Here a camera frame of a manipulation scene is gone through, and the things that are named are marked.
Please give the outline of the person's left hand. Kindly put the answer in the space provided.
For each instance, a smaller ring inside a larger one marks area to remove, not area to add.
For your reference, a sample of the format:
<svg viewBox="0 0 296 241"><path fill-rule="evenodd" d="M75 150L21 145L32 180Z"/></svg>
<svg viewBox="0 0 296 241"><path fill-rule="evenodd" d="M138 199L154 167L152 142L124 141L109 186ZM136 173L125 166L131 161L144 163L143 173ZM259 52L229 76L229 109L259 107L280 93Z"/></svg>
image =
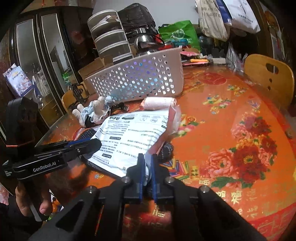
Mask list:
<svg viewBox="0 0 296 241"><path fill-rule="evenodd" d="M15 194L16 194L16 204L21 214L24 216L31 216L32 212L30 209L30 201L26 194L26 189L24 185L22 185L22 183L18 183L15 189ZM40 196L41 196L42 202L41 202L39 211L41 212L41 214L44 214L45 216L49 216L53 211L53 207L51 202L51 194L49 192L49 188L47 184L42 185Z"/></svg>

